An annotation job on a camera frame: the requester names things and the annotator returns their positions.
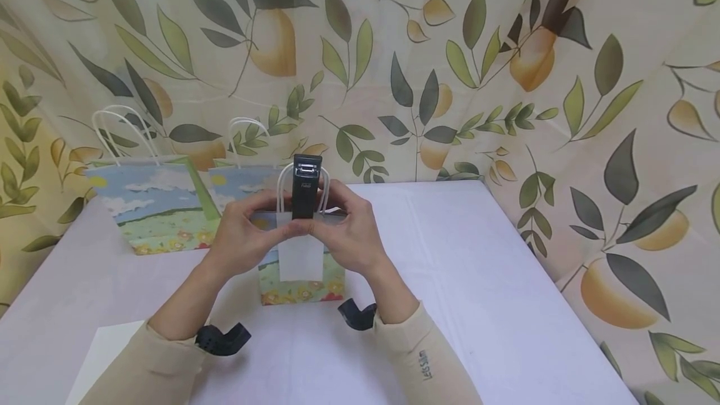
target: table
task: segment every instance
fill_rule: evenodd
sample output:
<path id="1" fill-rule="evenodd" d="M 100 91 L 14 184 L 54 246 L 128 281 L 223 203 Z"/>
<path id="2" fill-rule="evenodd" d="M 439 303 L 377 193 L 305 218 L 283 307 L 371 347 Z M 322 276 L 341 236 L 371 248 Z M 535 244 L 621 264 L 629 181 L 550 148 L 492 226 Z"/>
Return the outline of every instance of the table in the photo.
<path id="1" fill-rule="evenodd" d="M 481 182 L 351 187 L 485 404 L 638 403 Z M 137 257 L 91 201 L 0 321 L 0 403 L 64 404 L 98 326 L 150 316 L 203 254 Z M 347 295 L 373 301 L 352 272 Z M 404 403 L 371 334 L 338 305 L 262 307 L 256 272 L 233 279 L 212 322 L 254 337 L 207 364 L 191 404 Z"/>

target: white paper sheet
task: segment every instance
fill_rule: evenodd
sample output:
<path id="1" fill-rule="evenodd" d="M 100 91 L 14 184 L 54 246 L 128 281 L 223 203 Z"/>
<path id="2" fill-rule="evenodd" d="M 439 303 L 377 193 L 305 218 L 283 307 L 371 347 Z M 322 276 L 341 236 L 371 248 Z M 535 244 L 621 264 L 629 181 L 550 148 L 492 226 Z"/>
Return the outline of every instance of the white paper sheet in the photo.
<path id="1" fill-rule="evenodd" d="M 287 224 L 293 215 L 279 212 L 277 225 Z M 283 241 L 278 246 L 280 260 L 280 281 L 323 281 L 323 246 L 314 236 L 296 236 Z"/>
<path id="2" fill-rule="evenodd" d="M 90 391 L 100 375 L 110 366 L 110 363 L 128 345 L 133 334 L 145 321 L 129 322 L 127 324 L 100 327 L 90 344 L 90 350 L 82 362 L 80 372 L 77 373 L 75 384 L 72 385 L 70 396 L 65 405 L 78 405 L 85 394 Z"/>

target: white rope handle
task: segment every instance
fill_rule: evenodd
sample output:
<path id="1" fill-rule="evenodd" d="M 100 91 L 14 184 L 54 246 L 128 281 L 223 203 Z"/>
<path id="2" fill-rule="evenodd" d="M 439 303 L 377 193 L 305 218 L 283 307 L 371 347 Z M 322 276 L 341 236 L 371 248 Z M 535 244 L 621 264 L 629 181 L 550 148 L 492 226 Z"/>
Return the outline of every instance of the white rope handle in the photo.
<path id="1" fill-rule="evenodd" d="M 275 202 L 275 211 L 278 213 L 285 212 L 285 201 L 283 200 L 283 184 L 285 183 L 285 177 L 288 175 L 288 171 L 292 171 L 294 163 L 290 163 L 282 169 L 280 177 L 277 179 L 277 200 Z M 330 199 L 330 174 L 328 174 L 325 167 L 321 167 L 323 189 L 321 200 L 317 206 L 317 211 L 325 216 L 325 211 L 328 209 L 328 200 Z"/>
<path id="2" fill-rule="evenodd" d="M 133 115 L 136 115 L 137 118 L 139 119 L 139 122 L 141 122 L 142 130 L 145 131 L 145 132 L 148 134 L 148 137 L 150 136 L 150 127 L 148 126 L 148 122 L 147 122 L 145 119 L 143 119 L 143 117 L 140 116 L 139 113 L 138 113 L 136 110 L 134 110 L 134 108 L 129 107 L 129 106 L 127 106 L 127 105 L 118 105 L 118 104 L 115 104 L 115 105 L 108 105 L 108 106 L 106 106 L 105 108 L 103 108 L 103 110 L 105 110 L 105 111 L 114 111 L 114 110 L 117 110 L 118 108 L 120 108 L 120 109 L 122 109 L 122 110 L 127 110 L 127 111 L 131 112 Z M 103 126 L 105 127 L 105 129 L 107 129 L 108 126 L 105 125 L 105 118 L 104 118 L 104 116 L 103 116 L 101 119 L 102 119 Z M 155 145 L 155 143 L 153 142 L 153 140 L 152 140 L 152 139 L 148 139 L 148 140 L 147 140 L 147 143 L 150 144 L 150 146 L 151 146 L 151 148 L 152 148 L 152 150 L 153 150 L 152 154 L 154 154 L 156 157 L 159 157 L 159 156 L 160 156 L 160 152 L 158 151 L 157 146 Z"/>
<path id="3" fill-rule="evenodd" d="M 147 150 L 150 151 L 151 157 L 155 160 L 155 164 L 157 164 L 157 166 L 160 166 L 160 162 L 158 161 L 158 156 L 157 156 L 156 153 L 153 151 L 153 149 L 152 149 L 152 147 L 150 146 L 150 144 L 148 144 L 148 141 L 145 139 L 145 137 L 143 137 L 143 135 L 141 134 L 141 132 L 139 132 L 139 130 L 137 129 L 136 126 L 132 125 L 131 122 L 126 119 L 126 117 L 124 117 L 124 116 L 122 116 L 122 115 L 119 115 L 118 113 L 116 113 L 116 112 L 114 112 L 114 111 L 98 110 L 98 111 L 92 113 L 92 117 L 90 117 L 90 122 L 91 122 L 91 124 L 92 124 L 93 129 L 95 130 L 95 134 L 97 135 L 97 138 L 100 140 L 100 143 L 104 146 L 104 148 L 108 151 L 108 153 L 109 153 L 110 156 L 112 157 L 112 159 L 113 159 L 113 161 L 115 162 L 115 164 L 117 164 L 118 166 L 120 165 L 120 162 L 119 162 L 119 160 L 118 160 L 118 157 L 116 157 L 115 154 L 113 153 L 113 149 L 118 150 L 118 144 L 115 143 L 115 141 L 113 141 L 113 134 L 111 134 L 111 133 L 108 131 L 108 127 L 104 126 L 104 121 L 103 121 L 103 122 L 102 122 L 102 123 L 103 123 L 102 129 L 105 130 L 105 132 L 106 132 L 106 134 L 107 134 L 107 138 L 108 138 L 108 139 L 110 140 L 110 142 L 113 144 L 113 149 L 111 149 L 111 148 L 110 148 L 110 145 L 108 144 L 108 141 L 105 141 L 105 139 L 103 138 L 103 134 L 100 133 L 100 126 L 98 125 L 98 116 L 103 116 L 104 114 L 109 114 L 109 115 L 111 115 L 111 116 L 118 117 L 118 118 L 120 118 L 120 120 L 122 120 L 123 122 L 125 122 L 125 124 L 127 124 L 128 126 L 130 126 L 131 129 L 132 129 L 134 132 L 136 132 L 136 134 L 137 134 L 137 136 L 139 137 L 139 139 L 141 139 L 142 143 L 145 144 L 145 147 L 147 148 Z"/>
<path id="4" fill-rule="evenodd" d="M 268 131 L 268 129 L 265 128 L 262 122 L 251 119 L 250 117 L 233 117 L 227 125 L 227 138 L 229 138 L 229 149 L 232 151 L 233 154 L 235 154 L 235 164 L 237 164 L 238 169 L 240 169 L 240 155 L 238 155 L 235 149 L 235 141 L 233 140 L 233 127 L 235 127 L 237 124 L 242 123 L 255 124 L 259 126 L 260 129 L 268 136 L 268 141 L 270 141 L 270 132 Z"/>

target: cloud illustration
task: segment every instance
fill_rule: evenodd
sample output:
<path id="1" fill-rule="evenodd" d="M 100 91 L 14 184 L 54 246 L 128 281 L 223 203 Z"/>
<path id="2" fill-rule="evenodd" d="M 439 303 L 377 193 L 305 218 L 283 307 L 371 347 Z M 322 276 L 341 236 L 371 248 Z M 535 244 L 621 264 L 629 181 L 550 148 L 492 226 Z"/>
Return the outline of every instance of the cloud illustration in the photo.
<path id="1" fill-rule="evenodd" d="M 145 208 L 146 206 L 155 202 L 153 200 L 148 200 L 148 201 L 135 200 L 135 201 L 126 202 L 122 197 L 101 197 L 101 200 L 102 200 L 103 204 L 105 205 L 105 207 L 107 207 L 110 214 L 112 214 L 113 217 L 123 214 L 127 211 L 133 211 L 133 210 Z"/>
<path id="2" fill-rule="evenodd" d="M 130 191 L 147 191 L 157 189 L 162 191 L 172 191 L 181 189 L 185 191 L 195 191 L 195 185 L 190 175 L 184 171 L 175 171 L 171 169 L 158 169 L 146 183 L 132 183 L 125 186 Z"/>

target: fabric curtain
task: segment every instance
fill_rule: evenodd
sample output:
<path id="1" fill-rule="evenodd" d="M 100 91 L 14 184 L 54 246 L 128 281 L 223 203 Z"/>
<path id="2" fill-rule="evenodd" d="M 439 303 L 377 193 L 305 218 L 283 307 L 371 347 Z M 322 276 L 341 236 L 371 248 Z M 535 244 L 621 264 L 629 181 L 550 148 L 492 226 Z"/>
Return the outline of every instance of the fabric curtain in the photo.
<path id="1" fill-rule="evenodd" d="M 715 1 L 0 0 L 0 301 L 91 196 L 118 103 L 201 171 L 233 144 L 481 179 L 641 403 L 720 401 Z"/>

